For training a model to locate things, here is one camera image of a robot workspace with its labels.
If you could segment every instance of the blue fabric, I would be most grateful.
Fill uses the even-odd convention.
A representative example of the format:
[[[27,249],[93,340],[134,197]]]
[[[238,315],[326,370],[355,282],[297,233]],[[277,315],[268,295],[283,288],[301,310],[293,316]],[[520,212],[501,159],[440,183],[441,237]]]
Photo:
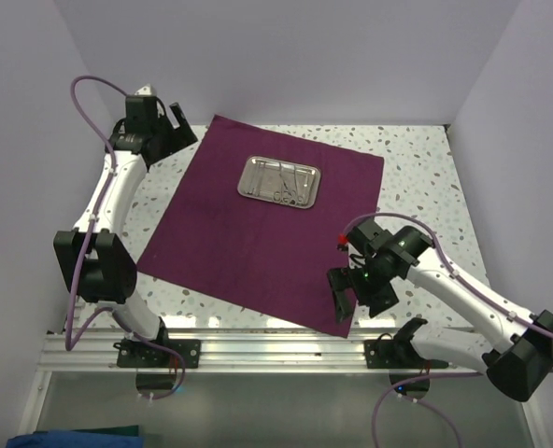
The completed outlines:
[[[143,448],[141,437],[109,436],[73,431],[19,436],[7,442],[7,448]]]

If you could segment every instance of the metal tray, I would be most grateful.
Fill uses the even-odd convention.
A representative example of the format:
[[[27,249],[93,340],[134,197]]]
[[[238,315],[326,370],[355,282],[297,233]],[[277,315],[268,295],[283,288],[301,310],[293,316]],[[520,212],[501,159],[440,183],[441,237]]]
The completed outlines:
[[[237,191],[242,196],[295,208],[310,208],[316,201],[320,170],[291,161],[251,156]]]

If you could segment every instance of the white wall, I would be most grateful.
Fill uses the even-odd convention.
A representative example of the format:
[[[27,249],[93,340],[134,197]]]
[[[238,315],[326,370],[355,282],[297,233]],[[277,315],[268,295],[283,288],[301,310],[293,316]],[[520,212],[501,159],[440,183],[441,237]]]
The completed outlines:
[[[92,73],[152,81],[192,122],[443,124],[518,0],[56,3]]]
[[[52,249],[92,193],[103,147],[71,106],[85,66],[51,0],[0,0],[0,446],[16,434],[67,293]],[[98,91],[79,89],[104,129]]]
[[[450,136],[490,282],[553,312],[553,0],[523,0]],[[536,396],[553,437],[553,377]]]

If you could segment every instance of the terrazzo-pattern surface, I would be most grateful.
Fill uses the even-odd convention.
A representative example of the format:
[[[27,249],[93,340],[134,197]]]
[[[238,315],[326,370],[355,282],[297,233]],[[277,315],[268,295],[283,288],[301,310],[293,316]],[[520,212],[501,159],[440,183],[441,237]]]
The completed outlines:
[[[417,217],[433,227],[447,254],[478,280],[488,284],[472,223],[445,131],[440,126],[262,126],[309,140],[372,153],[385,158],[378,208]],[[206,126],[193,126],[201,141]],[[137,190],[122,232],[122,241],[138,259],[158,225],[183,173],[199,144],[153,166]],[[392,218],[379,220],[396,231],[404,225]],[[409,282],[393,283],[400,303],[374,319],[358,307],[352,330],[399,328],[409,318],[422,316],[446,327],[471,325],[445,304]],[[300,327],[261,315],[226,301],[168,284],[140,274],[137,288],[149,308],[174,329],[286,329]],[[93,305],[80,302],[74,327],[92,313]],[[93,328],[115,328],[109,315],[101,315]]]

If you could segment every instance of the robotic arm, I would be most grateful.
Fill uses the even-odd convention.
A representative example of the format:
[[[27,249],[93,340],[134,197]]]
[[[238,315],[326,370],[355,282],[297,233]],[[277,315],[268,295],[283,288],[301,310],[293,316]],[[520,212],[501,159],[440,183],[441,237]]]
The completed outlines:
[[[527,401],[553,368],[553,340],[524,328],[529,324],[553,333],[553,314],[534,315],[478,282],[456,263],[442,263],[431,238],[407,226],[391,234],[367,218],[355,226],[341,242],[352,245],[359,256],[351,256],[359,266],[328,272],[338,320],[350,316],[345,292],[352,289],[360,305],[370,308],[373,317],[398,302],[390,280],[399,276],[423,287],[467,319],[478,333],[436,327],[426,319],[413,318],[401,328],[392,343],[379,350],[385,357],[406,365],[439,359],[486,374],[508,397]],[[501,314],[457,281],[466,280],[493,303],[509,310]]]
[[[170,346],[164,322],[148,308],[135,289],[137,269],[119,235],[135,191],[149,167],[197,141],[179,104],[174,103],[170,108],[177,118],[177,128],[166,116],[164,104],[151,86],[126,97],[125,118],[117,123],[109,139],[115,151],[114,170],[107,153],[87,209],[73,230],[58,231],[54,238],[54,250],[70,290],[79,250],[93,221],[92,239],[80,270],[78,295],[88,303],[111,309],[122,327],[164,347]],[[95,216],[92,210],[105,188],[109,172],[112,179]],[[117,348],[139,359],[149,354],[149,347],[131,340],[123,340]],[[166,357],[161,359],[158,353],[155,358],[160,365],[167,362]]]

